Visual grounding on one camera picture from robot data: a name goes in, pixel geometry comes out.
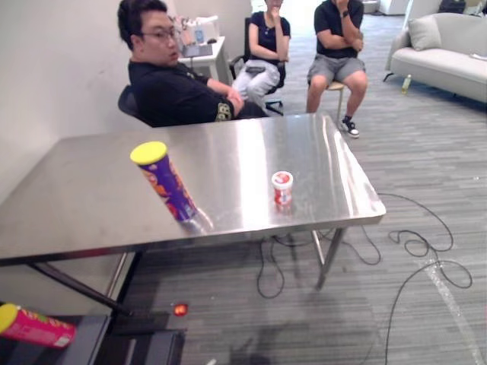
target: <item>red and white cup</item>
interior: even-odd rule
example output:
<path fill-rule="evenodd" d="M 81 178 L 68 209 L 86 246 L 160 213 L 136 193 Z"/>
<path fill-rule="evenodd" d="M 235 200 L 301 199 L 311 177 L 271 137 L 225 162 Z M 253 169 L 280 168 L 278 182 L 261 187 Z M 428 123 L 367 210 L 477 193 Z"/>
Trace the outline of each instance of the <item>red and white cup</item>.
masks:
<path fill-rule="evenodd" d="M 289 205 L 292 201 L 292 174 L 288 171 L 278 171 L 271 178 L 274 187 L 274 202 L 277 205 Z"/>

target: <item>black sneaker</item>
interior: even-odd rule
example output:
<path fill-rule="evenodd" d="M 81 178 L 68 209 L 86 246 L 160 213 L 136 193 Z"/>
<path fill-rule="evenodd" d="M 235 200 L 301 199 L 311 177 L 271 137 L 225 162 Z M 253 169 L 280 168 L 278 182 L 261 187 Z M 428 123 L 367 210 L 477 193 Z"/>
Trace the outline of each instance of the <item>black sneaker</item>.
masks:
<path fill-rule="evenodd" d="M 358 138 L 359 133 L 358 130 L 355 127 L 355 123 L 352 121 L 342 121 L 342 127 L 345 132 L 349 134 L 350 137 L 352 138 Z"/>

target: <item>dark top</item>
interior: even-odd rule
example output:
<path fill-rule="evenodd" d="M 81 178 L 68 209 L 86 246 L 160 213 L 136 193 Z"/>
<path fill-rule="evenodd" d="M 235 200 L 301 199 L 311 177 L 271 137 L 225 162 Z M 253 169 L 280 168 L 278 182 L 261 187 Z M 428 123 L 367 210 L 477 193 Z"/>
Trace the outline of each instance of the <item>dark top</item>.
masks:
<path fill-rule="evenodd" d="M 364 5 L 359 0 L 349 0 L 349 17 L 352 23 L 360 28 L 364 17 Z M 318 5 L 314 12 L 314 30 L 318 34 L 323 30 L 330 29 L 335 36 L 343 37 L 342 19 L 335 4 L 331 0 L 326 0 Z M 317 40 L 317 52 L 326 57 L 342 59 L 344 57 L 357 57 L 358 53 L 353 47 L 342 49 L 327 49 L 320 40 Z"/>
<path fill-rule="evenodd" d="M 230 120 L 234 106 L 185 65 L 130 62 L 129 78 L 140 114 L 152 127 Z"/>
<path fill-rule="evenodd" d="M 250 23 L 255 24 L 259 28 L 259 46 L 267 48 L 270 51 L 277 52 L 277 45 L 275 44 L 275 27 L 268 28 L 266 26 L 264 12 L 258 11 L 253 13 L 252 17 L 250 18 Z M 281 28 L 284 36 L 291 36 L 291 26 L 284 17 L 281 17 Z M 250 55 L 250 59 L 262 59 L 266 62 L 272 63 L 273 65 L 277 65 L 279 63 L 278 59 L 263 59 L 252 54 Z"/>

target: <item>black cable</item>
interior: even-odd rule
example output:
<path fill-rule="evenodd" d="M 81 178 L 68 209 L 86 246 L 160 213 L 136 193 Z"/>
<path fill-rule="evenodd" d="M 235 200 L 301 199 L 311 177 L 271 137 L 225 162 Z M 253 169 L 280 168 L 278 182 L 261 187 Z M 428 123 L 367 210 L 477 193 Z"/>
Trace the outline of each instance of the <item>black cable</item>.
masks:
<path fill-rule="evenodd" d="M 438 260 L 438 261 L 435 261 L 435 262 L 432 262 L 431 264 L 427 264 L 425 266 L 423 266 L 422 268 L 419 268 L 418 270 L 414 271 L 404 282 L 403 284 L 401 285 L 401 287 L 399 288 L 399 290 L 397 291 L 397 295 L 396 295 L 396 299 L 394 299 L 394 303 L 393 303 L 393 308 L 391 309 L 390 311 L 390 315 L 389 315 L 389 325 L 387 326 L 387 337 L 386 337 L 386 360 L 385 360 L 385 365 L 387 365 L 387 361 L 388 361 L 388 357 L 389 357 L 389 336 L 390 336 L 390 330 L 392 328 L 392 323 L 393 323 L 393 316 L 394 316 L 394 310 L 396 309 L 396 305 L 397 305 L 397 302 L 399 301 L 399 296 L 401 295 L 401 293 L 403 292 L 403 289 L 404 287 L 406 286 L 406 284 L 408 284 L 409 280 L 411 280 L 412 278 L 414 278 L 414 276 L 416 274 L 418 274 L 419 272 L 425 270 L 426 268 L 430 268 L 431 266 L 433 265 L 439 265 L 440 268 L 441 268 L 441 272 L 443 272 L 443 268 L 442 268 L 442 265 L 444 263 L 450 263 L 450 264 L 454 264 L 454 265 L 457 265 L 459 266 L 460 268 L 462 268 L 466 274 L 468 275 L 469 277 L 469 284 L 465 287 L 462 287 L 452 281 L 449 280 L 450 283 L 452 283 L 455 287 L 458 287 L 458 288 L 461 288 L 461 289 L 468 289 L 469 287 L 472 286 L 473 284 L 473 278 L 472 278 L 472 274 L 470 274 L 470 271 L 468 271 L 468 269 L 459 264 L 458 262 L 455 262 L 455 261 L 451 261 L 451 260 Z"/>
<path fill-rule="evenodd" d="M 461 265 L 460 263 L 458 262 L 455 262 L 455 261 L 451 261 L 451 260 L 440 260 L 439 258 L 439 255 L 438 253 L 439 252 L 446 252 L 446 251 L 449 251 L 451 250 L 453 247 L 454 247 L 454 236 L 453 234 L 451 233 L 451 230 L 450 228 L 447 226 L 447 224 L 437 215 L 435 214 L 431 209 L 429 209 L 428 207 L 424 206 L 423 204 L 417 202 L 416 200 L 414 199 L 410 199 L 410 198 L 407 198 L 403 195 L 399 195 L 399 194 L 392 194 L 392 193 L 378 193 L 378 195 L 382 195 L 382 196 L 390 196 L 390 197 L 394 197 L 394 198 L 401 198 L 401 199 L 404 199 L 404 200 L 407 200 L 408 202 L 411 202 L 417 206 L 419 206 L 420 208 L 422 209 L 425 209 L 429 214 L 431 214 L 434 218 L 436 218 L 444 227 L 444 229 L 447 231 L 448 233 L 448 236 L 450 238 L 450 244 L 448 245 L 447 248 L 445 249 L 438 249 L 436 247 L 434 247 L 433 245 L 430 244 L 430 242 L 424 238 L 421 234 L 413 231 L 413 230 L 394 230 L 394 231 L 391 231 L 388 233 L 388 237 L 389 239 L 396 243 L 396 244 L 400 244 L 401 243 L 401 236 L 403 234 L 410 234 L 410 235 L 413 235 L 415 236 L 414 239 L 408 239 L 407 241 L 404 242 L 404 249 L 406 252 L 408 252 L 408 254 L 410 254 L 411 256 L 414 256 L 414 257 L 426 257 L 430 252 L 433 252 L 434 254 L 434 262 L 430 263 L 430 264 L 427 264 L 423 267 L 421 267 L 420 269 L 416 270 L 415 272 L 413 272 L 402 284 L 401 286 L 399 287 L 399 290 L 397 291 L 397 295 L 393 301 L 393 306 L 392 306 L 392 309 L 390 311 L 390 315 L 389 315 L 389 322 L 388 322 L 388 325 L 387 325 L 387 337 L 386 337 L 386 346 L 385 346 L 385 365 L 388 364 L 388 360 L 389 360 L 389 340 L 390 340 L 390 332 L 392 330 L 392 324 L 393 324 L 393 316 L 394 316 L 394 311 L 396 309 L 396 305 L 399 301 L 399 297 L 401 295 L 401 293 L 403 292 L 404 288 L 406 287 L 406 285 L 409 283 L 409 281 L 414 278 L 419 272 L 422 272 L 424 271 L 425 269 L 427 268 L 430 268 L 431 266 L 437 266 L 440 270 L 440 273 L 441 275 L 450 283 L 452 284 L 453 286 L 459 288 L 459 289 L 468 289 L 470 288 L 472 285 L 473 285 L 473 277 L 472 277 L 472 274 L 470 273 L 470 271 L 463 265 Z M 377 252 L 377 260 L 375 262 L 369 262 L 367 260 L 365 260 L 359 253 L 358 253 L 358 250 L 351 244 L 351 243 L 348 243 L 346 241 L 342 241 L 342 243 L 344 243 L 345 245 L 347 246 L 350 246 L 356 253 L 357 257 L 363 262 L 365 263 L 366 265 L 378 265 L 380 263 L 380 261 L 382 261 L 382 255 L 380 253 L 380 250 L 378 249 L 378 247 L 376 246 L 376 244 L 374 243 L 374 241 L 368 236 L 367 234 L 367 231 L 365 230 L 365 228 L 362 226 L 362 230 L 364 231 L 364 234 L 367 238 L 367 241 L 374 247 L 374 249 L 376 250 Z M 318 234 L 320 235 L 320 239 L 326 239 L 326 240 L 331 240 L 329 237 L 328 237 L 328 234 L 331 232 L 332 230 L 329 230 L 328 232 L 326 233 L 322 233 L 322 232 L 318 232 Z M 264 262 L 264 255 L 263 255 L 263 244 L 264 244 L 264 240 L 261 241 L 260 243 L 260 258 L 261 258 L 261 262 L 262 262 L 262 266 L 260 268 L 260 273 L 259 275 L 257 276 L 257 290 L 259 291 L 259 294 L 266 298 L 266 299 L 274 299 L 276 298 L 279 294 L 281 294 L 281 292 L 283 291 L 284 289 L 284 286 L 285 286 L 285 277 L 284 277 L 284 274 L 282 272 L 282 270 L 280 269 L 277 261 L 275 260 L 275 257 L 274 257 L 274 254 L 273 254 L 273 249 L 274 249 L 274 243 L 279 243 L 283 246 L 287 246 L 287 247 L 301 247 L 301 246 L 308 246 L 311 242 L 306 242 L 306 243 L 302 243 L 302 244 L 290 244 L 290 243 L 286 243 L 282 240 L 281 237 L 278 237 L 278 236 L 274 236 L 273 237 L 273 241 L 271 242 L 271 250 L 270 250 L 270 259 L 269 261 L 276 266 L 279 274 L 281 275 L 281 278 L 282 278 L 282 284 L 281 284 L 281 287 L 279 288 L 278 292 L 272 296 L 267 296 L 265 295 L 261 289 L 260 289 L 260 278 L 262 277 L 262 273 L 263 273 L 263 270 L 264 270 L 264 265 L 265 265 L 265 262 Z M 417 243 L 421 243 L 424 245 L 425 247 L 425 251 L 424 253 L 421 253 L 421 254 L 417 254 L 417 253 L 414 253 L 409 247 L 412 245 L 412 244 L 417 244 Z M 446 272 L 444 271 L 444 264 L 452 264 L 452 265 L 456 265 L 457 267 L 461 268 L 467 275 L 468 279 L 469 279 L 469 283 L 467 285 L 461 285 L 461 284 L 458 284 L 456 283 L 455 281 L 453 281 L 452 279 L 450 279 L 450 277 L 446 274 Z M 370 353 L 372 351 L 372 348 L 374 347 L 374 343 L 375 341 L 372 343 L 372 345 L 370 346 L 368 352 L 367 352 L 367 355 L 365 356 L 365 358 L 363 359 L 363 361 L 360 363 L 360 365 L 363 365 L 369 358 L 370 356 Z"/>
<path fill-rule="evenodd" d="M 424 238 L 422 235 L 420 235 L 419 233 L 417 233 L 417 232 L 415 232 L 413 230 L 395 230 L 395 231 L 389 232 L 389 234 L 388 234 L 389 238 L 394 243 L 397 243 L 397 244 L 400 244 L 400 242 L 401 242 L 401 234 L 409 233 L 409 234 L 412 234 L 413 236 L 416 236 L 417 237 L 416 239 L 412 239 L 412 240 L 410 239 L 410 240 L 405 241 L 405 243 L 404 243 L 404 249 L 408 252 L 408 254 L 410 254 L 411 256 L 414 256 L 414 257 L 425 257 L 425 256 L 427 256 L 427 254 L 431 250 L 433 252 L 433 254 L 434 254 L 435 260 L 434 260 L 434 262 L 432 262 L 430 264 L 427 264 L 427 265 L 421 267 L 420 269 L 416 270 L 415 272 L 413 272 L 401 284 L 401 286 L 399 287 L 399 290 L 397 291 L 397 295 L 396 295 L 396 298 L 394 299 L 393 307 L 392 307 L 392 309 L 390 311 L 390 315 L 389 315 L 389 324 L 387 326 L 387 337 L 386 337 L 386 348 L 385 348 L 385 365 L 387 365 L 387 362 L 388 362 L 388 359 L 389 359 L 389 337 L 390 337 L 390 331 L 392 329 L 392 322 L 393 322 L 394 310 L 396 309 L 397 302 L 399 301 L 399 296 L 403 292 L 403 289 L 406 286 L 406 284 L 412 278 L 414 278 L 419 272 L 425 270 L 426 268 L 430 268 L 431 266 L 434 266 L 434 265 L 436 265 L 436 266 L 439 267 L 440 273 L 443 275 L 443 277 L 450 284 L 452 284 L 453 286 L 455 286 L 455 287 L 457 287 L 459 289 L 468 289 L 469 287 L 471 287 L 472 284 L 473 284 L 473 277 L 472 277 L 472 274 L 470 274 L 470 271 L 465 266 L 461 265 L 460 263 L 455 262 L 455 261 L 451 261 L 451 260 L 440 260 L 440 258 L 438 256 L 438 253 L 439 252 L 446 252 L 446 251 L 451 250 L 454 247 L 454 236 L 451 233 L 451 230 L 447 226 L 447 224 L 440 217 L 438 217 L 431 209 L 429 209 L 428 207 L 424 206 L 421 203 L 418 203 L 416 200 L 407 198 L 407 197 L 405 197 L 403 195 L 390 194 L 390 193 L 379 193 L 378 195 L 390 196 L 390 197 L 394 197 L 394 198 L 401 198 L 401 199 L 407 200 L 408 202 L 411 202 L 411 203 L 419 206 L 420 208 L 425 209 L 429 214 L 431 214 L 433 217 L 435 217 L 443 225 L 443 227 L 447 231 L 448 236 L 450 238 L 450 244 L 448 245 L 448 247 L 446 249 L 437 249 L 436 247 L 434 247 L 433 245 L 431 245 L 426 238 Z M 410 248 L 409 248 L 409 245 L 412 244 L 412 243 L 423 243 L 425 245 L 425 253 L 424 254 L 420 254 L 420 255 L 413 253 L 410 250 Z M 460 285 L 460 284 L 454 282 L 453 280 L 451 280 L 450 277 L 444 271 L 444 263 L 450 263 L 450 264 L 456 265 L 456 266 L 460 267 L 462 270 L 464 270 L 465 273 L 467 274 L 467 277 L 469 278 L 469 283 L 467 285 Z"/>
<path fill-rule="evenodd" d="M 362 261 L 363 263 L 365 263 L 366 265 L 369 265 L 369 266 L 375 266 L 375 265 L 379 265 L 379 263 L 382 261 L 382 254 L 380 253 L 380 250 L 377 248 L 377 246 L 375 245 L 374 241 L 371 240 L 371 238 L 368 236 L 367 232 L 365 231 L 365 228 L 364 226 L 361 226 L 362 227 L 362 230 L 364 231 L 364 234 L 365 236 L 367 237 L 367 241 L 372 245 L 372 247 L 374 247 L 375 251 L 377 252 L 377 260 L 374 261 L 374 262 L 369 262 L 367 261 L 366 259 L 364 259 L 360 253 L 358 253 L 358 250 L 349 242 L 345 241 L 345 240 L 342 240 L 342 243 L 344 245 L 347 245 L 349 247 L 351 247 L 355 254 L 357 255 L 357 257 L 360 259 L 360 261 Z M 328 232 L 326 233 L 323 233 L 323 232 L 320 232 L 320 235 L 321 235 L 321 238 L 324 238 L 325 240 L 328 240 L 328 241 L 331 241 L 332 239 L 330 237 L 328 237 L 328 234 L 331 232 L 332 230 L 329 230 Z"/>
<path fill-rule="evenodd" d="M 262 292 L 262 289 L 260 288 L 260 279 L 262 278 L 262 274 L 264 272 L 264 266 L 266 264 L 265 260 L 264 260 L 264 252 L 263 252 L 264 242 L 265 242 L 265 240 L 261 240 L 260 245 L 259 245 L 261 266 L 260 266 L 259 274 L 257 275 L 257 291 L 259 292 L 259 294 L 262 298 L 274 299 L 274 298 L 278 297 L 282 293 L 282 291 L 284 290 L 285 278 L 284 278 L 284 273 L 282 272 L 281 268 L 279 267 L 279 265 L 278 265 L 278 263 L 274 257 L 274 244 L 275 244 L 276 240 L 273 240 L 273 241 L 271 241 L 271 249 L 270 249 L 270 255 L 269 255 L 268 261 L 271 264 L 273 264 L 275 266 L 275 268 L 277 268 L 279 275 L 281 275 L 282 282 L 281 282 L 281 286 L 278 289 L 277 293 L 275 293 L 273 295 L 266 295 Z"/>
<path fill-rule="evenodd" d="M 286 247 L 304 247 L 304 246 L 308 246 L 308 245 L 310 245 L 312 243 L 311 241 L 308 241 L 308 242 L 305 242 L 305 243 L 287 243 L 287 242 L 285 242 L 285 241 L 282 240 L 282 237 L 272 236 L 272 238 L 279 245 L 283 245 L 283 246 L 286 246 Z"/>

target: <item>gray shorts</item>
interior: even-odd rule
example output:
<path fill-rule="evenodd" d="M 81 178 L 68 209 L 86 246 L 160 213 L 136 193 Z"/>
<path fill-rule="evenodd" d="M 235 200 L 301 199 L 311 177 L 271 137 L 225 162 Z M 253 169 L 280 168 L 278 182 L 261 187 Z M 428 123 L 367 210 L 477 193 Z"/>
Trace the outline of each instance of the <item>gray shorts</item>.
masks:
<path fill-rule="evenodd" d="M 325 76 L 328 85 L 333 80 L 343 82 L 356 71 L 365 71 L 365 64 L 360 59 L 349 57 L 332 59 L 331 57 L 317 54 L 313 64 L 311 64 L 310 71 L 307 73 L 307 83 L 311 82 L 311 78 L 314 75 Z"/>

